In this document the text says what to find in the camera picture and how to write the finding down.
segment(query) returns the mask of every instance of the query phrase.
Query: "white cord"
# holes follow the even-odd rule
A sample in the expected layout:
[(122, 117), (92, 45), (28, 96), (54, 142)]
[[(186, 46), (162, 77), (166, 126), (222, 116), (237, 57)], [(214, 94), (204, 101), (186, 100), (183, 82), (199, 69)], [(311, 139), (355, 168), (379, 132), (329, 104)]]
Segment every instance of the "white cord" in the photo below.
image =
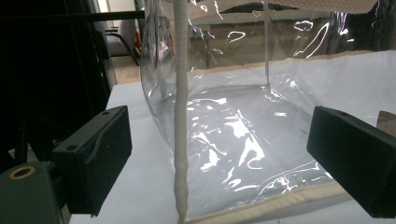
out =
[(178, 224), (186, 220), (189, 187), (187, 185), (187, 1), (174, 0), (176, 29), (176, 104), (175, 104), (175, 198)]

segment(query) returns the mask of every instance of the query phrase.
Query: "metal rod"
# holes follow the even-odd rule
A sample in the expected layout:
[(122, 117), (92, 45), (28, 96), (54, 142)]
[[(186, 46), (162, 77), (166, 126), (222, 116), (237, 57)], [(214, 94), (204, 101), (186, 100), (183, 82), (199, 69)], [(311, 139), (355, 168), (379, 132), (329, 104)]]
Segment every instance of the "metal rod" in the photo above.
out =
[(267, 78), (267, 86), (270, 86), (270, 71), (269, 71), (269, 26), (270, 14), (268, 3), (264, 3), (264, 38), (265, 38), (265, 76)]
[(46, 16), (26, 16), (26, 17), (0, 17), (0, 23), (7, 25), (32, 25), (32, 24), (54, 24), (87, 21), (117, 21), (128, 19), (145, 19), (145, 11), (122, 11), (104, 13), (82, 13)]

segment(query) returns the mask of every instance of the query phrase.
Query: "transparent plastic sheet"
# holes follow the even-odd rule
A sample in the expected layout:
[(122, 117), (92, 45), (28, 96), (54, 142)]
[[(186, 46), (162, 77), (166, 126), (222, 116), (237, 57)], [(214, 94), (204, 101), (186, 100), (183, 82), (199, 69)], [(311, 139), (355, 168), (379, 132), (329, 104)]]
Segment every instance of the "transparent plastic sheet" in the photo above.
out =
[[(209, 14), (220, 6), (191, 1), (201, 11), (186, 34), (188, 218), (334, 182), (305, 149), (315, 105), (374, 126), (379, 110), (396, 113), (390, 1), (360, 15), (274, 4), (266, 14), (262, 2), (233, 6)], [(149, 0), (146, 11), (142, 85), (173, 168), (172, 3)]]

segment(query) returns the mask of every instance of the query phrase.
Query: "white table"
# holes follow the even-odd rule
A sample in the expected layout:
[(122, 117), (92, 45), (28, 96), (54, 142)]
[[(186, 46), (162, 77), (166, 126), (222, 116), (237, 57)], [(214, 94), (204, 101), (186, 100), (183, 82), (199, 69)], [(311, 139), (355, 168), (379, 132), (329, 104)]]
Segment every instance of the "white table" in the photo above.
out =
[[(173, 174), (139, 82), (113, 88), (107, 108), (128, 105), (134, 148), (98, 217), (73, 215), (71, 224), (177, 223)], [(396, 223), (373, 219), (353, 200), (318, 209), (317, 203), (280, 211), (261, 224)]]

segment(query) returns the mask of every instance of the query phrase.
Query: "black plastic block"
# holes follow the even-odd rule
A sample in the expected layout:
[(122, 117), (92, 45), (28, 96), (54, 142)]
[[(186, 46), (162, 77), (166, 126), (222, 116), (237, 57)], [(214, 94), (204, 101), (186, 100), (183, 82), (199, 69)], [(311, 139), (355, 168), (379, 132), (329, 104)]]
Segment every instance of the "black plastic block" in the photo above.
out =
[(102, 112), (54, 149), (71, 213), (99, 214), (131, 150), (126, 106)]
[(396, 217), (396, 138), (317, 106), (308, 152), (372, 217)]

